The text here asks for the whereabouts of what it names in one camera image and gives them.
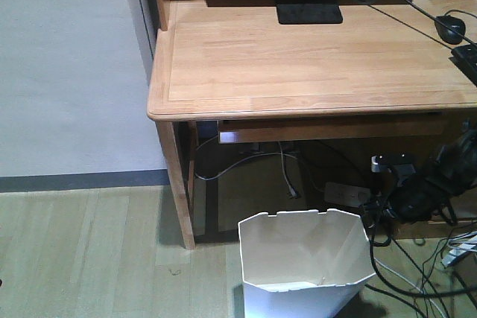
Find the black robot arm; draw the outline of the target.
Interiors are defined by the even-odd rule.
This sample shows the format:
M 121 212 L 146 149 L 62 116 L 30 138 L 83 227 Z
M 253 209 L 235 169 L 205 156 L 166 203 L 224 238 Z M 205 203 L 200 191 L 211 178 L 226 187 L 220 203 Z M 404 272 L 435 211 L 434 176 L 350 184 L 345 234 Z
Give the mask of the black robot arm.
M 430 220 L 437 213 L 450 226 L 458 223 L 450 199 L 476 184 L 476 130 L 440 147 L 420 170 L 407 153 L 378 154 L 371 159 L 374 173 L 388 171 L 396 182 L 388 194 L 373 195 L 361 207 L 365 213 L 401 223 Z

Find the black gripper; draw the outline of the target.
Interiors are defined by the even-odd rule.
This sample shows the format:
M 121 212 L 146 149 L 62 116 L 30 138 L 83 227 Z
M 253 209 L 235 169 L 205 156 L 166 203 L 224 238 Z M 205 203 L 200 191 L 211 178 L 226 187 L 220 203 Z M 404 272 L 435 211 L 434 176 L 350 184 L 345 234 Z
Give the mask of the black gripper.
M 393 187 L 387 195 L 371 196 L 361 209 L 374 219 L 386 217 L 400 223 L 416 223 L 439 215 L 447 222 L 447 190 L 435 176 L 413 174 L 402 186 Z

